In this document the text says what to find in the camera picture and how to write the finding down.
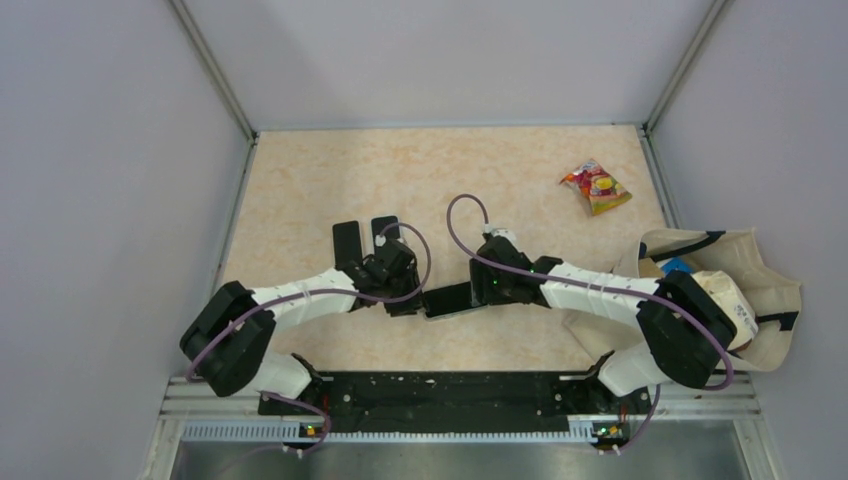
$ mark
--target metal frame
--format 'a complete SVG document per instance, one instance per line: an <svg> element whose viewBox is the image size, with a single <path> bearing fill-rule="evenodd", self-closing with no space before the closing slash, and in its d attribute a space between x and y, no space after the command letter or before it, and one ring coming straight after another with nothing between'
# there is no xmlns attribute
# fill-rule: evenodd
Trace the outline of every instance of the metal frame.
<svg viewBox="0 0 848 480"><path fill-rule="evenodd" d="M193 16L184 0L166 0L204 71L209 76L212 85L221 98L222 103L239 126L239 129L249 141L250 150L242 171L242 178L233 201L233 208L228 214L227 234L222 246L218 262L218 271L213 281L212 289L218 287L221 273L232 244L238 212L246 191L253 158L256 153L258 133L252 128L247 115L236 98L235 93L227 82L226 76L215 60L212 51L206 43ZM666 223L670 227L680 226L680 216L669 188L665 169L654 147L653 133L660 123L669 106L674 101L688 73L694 67L700 53L705 47L716 25L723 18L732 0L714 0L704 20L686 49L677 68L662 95L651 111L650 116L639 129L639 138L650 170L651 178L657 191L657 197L663 210ZM170 478L183 433L187 425L197 425L197 422L253 422L257 425L267 423L268 417L257 414L259 403L258 394L237 394L228 398L218 398L204 384L188 384L184 379L176 377L169 382L165 398L160 409L159 421L154 433L149 455L141 479ZM304 417L282 417L279 422L302 420ZM570 416L576 424L582 422L615 421L614 416L582 415ZM663 397L658 406L656 421L733 421L740 455L743 457L749 474L753 480L784 479L783 467L777 451L771 441L765 424L759 402L756 398L751 378L748 374L739 373L730 388L721 392L690 390L676 384L664 386ZM335 441L366 441L362 438L342 438ZM409 438L397 438L398 441L411 441ZM328 441L333 442L333 435Z"/></svg>

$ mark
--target wall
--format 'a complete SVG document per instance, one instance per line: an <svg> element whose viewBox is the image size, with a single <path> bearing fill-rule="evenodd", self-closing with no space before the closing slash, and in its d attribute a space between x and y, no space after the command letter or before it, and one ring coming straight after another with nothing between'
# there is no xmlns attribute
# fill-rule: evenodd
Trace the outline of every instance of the wall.
<svg viewBox="0 0 848 480"><path fill-rule="evenodd" d="M0 478L135 478L246 144L163 1L0 3L0 112Z"/></svg>
<svg viewBox="0 0 848 480"><path fill-rule="evenodd" d="M710 0L188 0L254 127L644 121Z"/></svg>
<svg viewBox="0 0 848 480"><path fill-rule="evenodd" d="M758 375L788 478L843 478L848 7L735 2L656 133L687 227L756 226L804 282L792 350Z"/></svg>

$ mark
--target red and yellow snack package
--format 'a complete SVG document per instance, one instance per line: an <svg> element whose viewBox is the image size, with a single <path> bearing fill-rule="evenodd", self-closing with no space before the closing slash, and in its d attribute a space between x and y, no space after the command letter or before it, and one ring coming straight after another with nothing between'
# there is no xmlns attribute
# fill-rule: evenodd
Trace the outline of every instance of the red and yellow snack package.
<svg viewBox="0 0 848 480"><path fill-rule="evenodd" d="M568 183L580 190L589 200L592 215L606 212L633 198L622 184L594 160L584 163L580 168L566 175L559 183Z"/></svg>

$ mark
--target bag handle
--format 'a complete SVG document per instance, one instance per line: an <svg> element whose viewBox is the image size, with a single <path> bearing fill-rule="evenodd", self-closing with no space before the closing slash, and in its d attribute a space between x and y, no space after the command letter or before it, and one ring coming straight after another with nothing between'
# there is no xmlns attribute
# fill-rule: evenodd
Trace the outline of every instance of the bag handle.
<svg viewBox="0 0 848 480"><path fill-rule="evenodd" d="M725 230L715 230L715 231L709 231L709 232L704 232L704 233L707 234L707 237L704 238L703 240L696 242L696 243L693 243L692 245L689 245L688 247L682 247L682 248L678 248L676 250L671 250L669 252L651 255L651 260L653 260L655 262L661 262L663 260L668 260L669 258L680 257L680 256L683 256L683 255L688 255L692 252L697 252L698 250L700 250L702 248L709 247L710 245L714 244L715 242L718 241L719 238L721 238L727 232Z"/></svg>

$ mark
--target canvas bag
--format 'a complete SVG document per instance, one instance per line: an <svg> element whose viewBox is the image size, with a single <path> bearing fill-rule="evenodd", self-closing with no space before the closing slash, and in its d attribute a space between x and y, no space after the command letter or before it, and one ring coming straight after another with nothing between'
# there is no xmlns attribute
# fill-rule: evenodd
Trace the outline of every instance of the canvas bag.
<svg viewBox="0 0 848 480"><path fill-rule="evenodd" d="M801 311L801 284L765 266L754 231L652 230L624 252L612 272L638 277L639 259L660 261L675 256L696 270L723 270L754 309L759 332L748 348L731 353L733 368L768 372L779 367L789 352ZM595 361L612 350L644 341L638 329L589 313L572 312L563 324Z"/></svg>

